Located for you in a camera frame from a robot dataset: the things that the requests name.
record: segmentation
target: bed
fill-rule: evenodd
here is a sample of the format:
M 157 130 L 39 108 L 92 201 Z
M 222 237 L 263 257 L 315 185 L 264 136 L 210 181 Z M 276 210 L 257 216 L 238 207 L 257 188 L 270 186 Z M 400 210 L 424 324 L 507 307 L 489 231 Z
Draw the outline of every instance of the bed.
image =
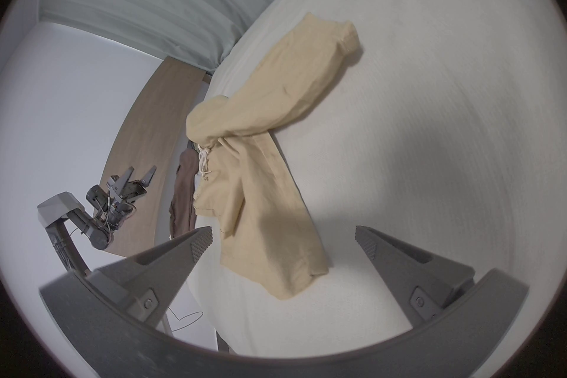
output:
M 354 240 L 378 228 L 476 270 L 530 285 L 495 372 L 535 327 L 566 258 L 563 48 L 553 0 L 275 0 L 216 70 L 231 96 L 305 13 L 352 20 L 363 52 L 305 119 L 274 131 L 322 238 L 330 273 L 291 300 L 219 265 L 214 243 L 189 286 L 241 355 L 317 356 L 410 329 Z

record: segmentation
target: wooden board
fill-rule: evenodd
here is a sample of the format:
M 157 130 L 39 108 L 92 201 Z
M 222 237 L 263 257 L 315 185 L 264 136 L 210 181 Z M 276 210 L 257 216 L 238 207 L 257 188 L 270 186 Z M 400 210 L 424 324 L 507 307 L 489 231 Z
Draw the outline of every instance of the wooden board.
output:
M 167 169 L 185 118 L 206 80 L 205 71 L 167 57 L 132 105 L 114 141 L 100 185 L 110 175 L 134 167 L 133 179 L 157 166 L 145 197 L 136 201 L 136 214 L 114 234 L 106 251 L 129 257 L 154 246 L 155 228 Z

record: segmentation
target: cable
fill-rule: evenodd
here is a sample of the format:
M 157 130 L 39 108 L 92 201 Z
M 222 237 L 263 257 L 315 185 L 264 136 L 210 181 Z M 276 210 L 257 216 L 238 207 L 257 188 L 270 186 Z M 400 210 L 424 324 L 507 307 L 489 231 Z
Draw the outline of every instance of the cable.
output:
M 181 321 L 181 320 L 183 320 L 184 318 L 190 317 L 190 316 L 192 316 L 192 315 L 196 315 L 197 313 L 200 313 L 200 314 L 201 314 L 201 315 L 199 315 L 199 318 L 197 318 L 196 320 L 193 320 L 193 321 L 192 321 L 191 323 L 189 323 L 188 325 L 185 325 L 185 326 L 183 326 L 182 328 L 172 329 L 171 332 L 176 332 L 176 331 L 179 331 L 179 330 L 181 330 L 181 329 L 185 329 L 187 326 L 190 326 L 190 325 L 192 325 L 193 323 L 199 321 L 199 320 L 201 319 L 201 317 L 203 316 L 203 313 L 202 313 L 201 311 L 199 311 L 199 312 L 193 312 L 193 313 L 190 313 L 190 314 L 188 314 L 188 315 L 185 315 L 184 317 L 178 318 L 177 315 L 175 315 L 175 312 L 174 312 L 173 310 L 171 310 L 169 307 L 167 308 L 167 310 L 169 310 L 171 313 L 174 314 L 174 317 L 177 318 L 177 321 Z

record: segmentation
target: robotic arm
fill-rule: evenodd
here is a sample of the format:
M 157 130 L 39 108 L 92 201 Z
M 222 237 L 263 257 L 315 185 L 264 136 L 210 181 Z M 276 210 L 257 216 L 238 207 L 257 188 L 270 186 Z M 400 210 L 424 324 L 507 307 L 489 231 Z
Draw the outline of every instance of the robotic arm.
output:
M 94 248 L 106 249 L 114 240 L 114 232 L 135 213 L 134 202 L 146 194 L 155 169 L 153 166 L 141 180 L 130 181 L 134 172 L 134 168 L 130 167 L 122 176 L 113 175 L 108 179 L 107 191 L 99 185 L 93 186 L 86 197 L 97 210 L 93 218 L 69 192 L 57 194 L 38 206 L 39 221 L 65 268 L 75 269 L 82 275 L 89 273 L 67 232 L 65 220 L 70 219 L 89 238 Z

